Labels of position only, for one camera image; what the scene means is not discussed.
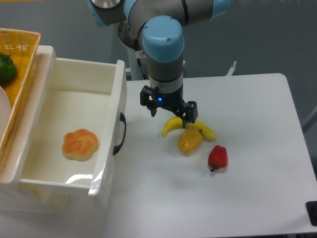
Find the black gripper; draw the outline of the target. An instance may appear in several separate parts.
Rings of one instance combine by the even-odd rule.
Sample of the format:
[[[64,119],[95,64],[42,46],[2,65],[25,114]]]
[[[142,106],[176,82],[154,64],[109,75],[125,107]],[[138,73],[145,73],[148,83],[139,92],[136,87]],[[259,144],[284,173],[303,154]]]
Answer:
[[[157,108],[173,112],[182,120],[182,127],[195,123],[198,117],[198,108],[195,101],[183,100],[183,80],[176,79],[170,82],[150,80],[151,85],[145,85],[140,92],[140,104],[145,106],[154,117]]]

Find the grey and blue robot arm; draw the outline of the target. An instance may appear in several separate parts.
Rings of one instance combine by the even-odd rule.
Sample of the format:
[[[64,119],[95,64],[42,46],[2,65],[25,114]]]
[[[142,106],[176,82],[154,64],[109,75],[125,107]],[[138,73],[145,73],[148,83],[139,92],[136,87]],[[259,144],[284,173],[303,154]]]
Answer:
[[[183,27],[226,13],[228,0],[90,0],[98,25],[125,21],[134,43],[145,53],[149,86],[140,104],[155,116],[157,108],[173,112],[182,127],[198,117],[197,103],[183,100]]]

